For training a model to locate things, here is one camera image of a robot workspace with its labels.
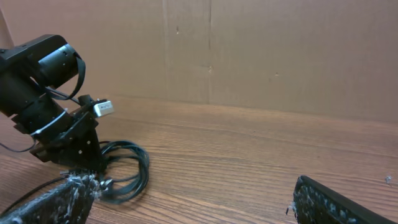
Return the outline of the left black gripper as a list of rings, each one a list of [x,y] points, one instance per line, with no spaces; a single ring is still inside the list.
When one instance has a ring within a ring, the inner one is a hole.
[[[96,133],[98,122],[90,95],[78,97],[80,107],[69,113],[48,95],[14,95],[11,115],[15,128],[30,136],[26,151],[42,162],[103,172],[104,156]]]

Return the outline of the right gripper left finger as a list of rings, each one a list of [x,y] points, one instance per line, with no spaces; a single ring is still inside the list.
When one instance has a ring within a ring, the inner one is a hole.
[[[54,189],[1,216],[3,224],[82,224],[101,195],[93,175],[72,175]]]

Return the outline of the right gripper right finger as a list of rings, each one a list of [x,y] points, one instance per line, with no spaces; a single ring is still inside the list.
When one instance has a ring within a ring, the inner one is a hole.
[[[290,211],[300,224],[395,224],[306,175],[297,179]]]

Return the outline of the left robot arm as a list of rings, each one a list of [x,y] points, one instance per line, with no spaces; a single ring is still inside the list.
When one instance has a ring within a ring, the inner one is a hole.
[[[1,50],[1,112],[28,134],[29,152],[42,162],[103,172],[90,95],[77,96],[86,65],[60,35],[46,34]]]

